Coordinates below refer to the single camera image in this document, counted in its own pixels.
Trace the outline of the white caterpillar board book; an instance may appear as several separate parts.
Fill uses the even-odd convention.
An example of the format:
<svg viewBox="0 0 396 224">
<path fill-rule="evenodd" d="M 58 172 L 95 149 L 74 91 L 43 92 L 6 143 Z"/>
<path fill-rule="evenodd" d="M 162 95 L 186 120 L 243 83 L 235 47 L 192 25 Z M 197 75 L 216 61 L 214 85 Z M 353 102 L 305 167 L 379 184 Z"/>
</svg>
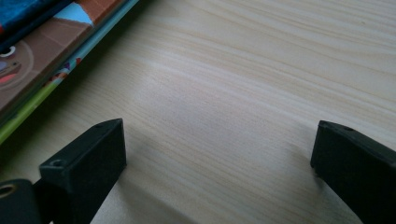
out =
<svg viewBox="0 0 396 224">
<path fill-rule="evenodd" d="M 97 27 L 71 55 L 61 63 L 58 68 L 51 72 L 46 81 L 31 93 L 22 105 L 13 113 L 12 117 L 0 124 L 0 144 L 2 144 L 34 111 L 35 109 L 58 87 L 58 85 L 73 71 L 86 55 L 103 39 L 103 37 L 122 19 L 139 0 L 126 0 L 110 18 L 101 26 Z"/>
</svg>

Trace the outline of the dark blue monster picture book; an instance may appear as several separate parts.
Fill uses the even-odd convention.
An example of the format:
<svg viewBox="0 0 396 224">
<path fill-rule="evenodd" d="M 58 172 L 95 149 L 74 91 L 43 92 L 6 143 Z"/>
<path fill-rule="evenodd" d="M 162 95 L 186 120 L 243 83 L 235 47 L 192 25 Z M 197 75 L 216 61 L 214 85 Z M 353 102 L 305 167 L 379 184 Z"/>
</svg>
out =
<svg viewBox="0 0 396 224">
<path fill-rule="evenodd" d="M 0 52 L 30 34 L 73 0 L 0 0 Z"/>
</svg>

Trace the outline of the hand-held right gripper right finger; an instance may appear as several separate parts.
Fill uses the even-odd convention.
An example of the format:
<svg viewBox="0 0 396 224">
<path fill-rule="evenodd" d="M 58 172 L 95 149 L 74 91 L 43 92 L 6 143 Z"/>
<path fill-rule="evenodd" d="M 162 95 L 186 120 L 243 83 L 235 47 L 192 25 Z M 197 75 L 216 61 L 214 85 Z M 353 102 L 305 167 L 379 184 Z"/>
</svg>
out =
<svg viewBox="0 0 396 224">
<path fill-rule="evenodd" d="M 396 224 L 396 151 L 322 120 L 310 165 L 364 224 Z"/>
</svg>

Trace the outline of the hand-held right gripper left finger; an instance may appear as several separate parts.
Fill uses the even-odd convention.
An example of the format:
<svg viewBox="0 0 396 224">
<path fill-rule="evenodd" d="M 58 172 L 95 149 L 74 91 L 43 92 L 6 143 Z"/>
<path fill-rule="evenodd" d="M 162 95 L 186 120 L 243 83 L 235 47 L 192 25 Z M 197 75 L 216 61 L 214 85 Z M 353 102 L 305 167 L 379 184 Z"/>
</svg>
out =
<svg viewBox="0 0 396 224">
<path fill-rule="evenodd" d="M 90 224 L 125 167 L 122 120 L 92 126 L 39 165 L 35 192 L 43 221 Z"/>
</svg>

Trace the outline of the light blue animal picture book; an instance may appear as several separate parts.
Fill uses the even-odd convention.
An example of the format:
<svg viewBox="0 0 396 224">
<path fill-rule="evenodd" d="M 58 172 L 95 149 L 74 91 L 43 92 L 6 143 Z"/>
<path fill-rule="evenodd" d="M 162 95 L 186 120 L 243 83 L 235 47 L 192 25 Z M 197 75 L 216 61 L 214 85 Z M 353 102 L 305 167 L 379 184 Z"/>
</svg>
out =
<svg viewBox="0 0 396 224">
<path fill-rule="evenodd" d="M 125 1 L 59 0 L 35 12 L 33 30 L 1 43 L 0 124 Z"/>
</svg>

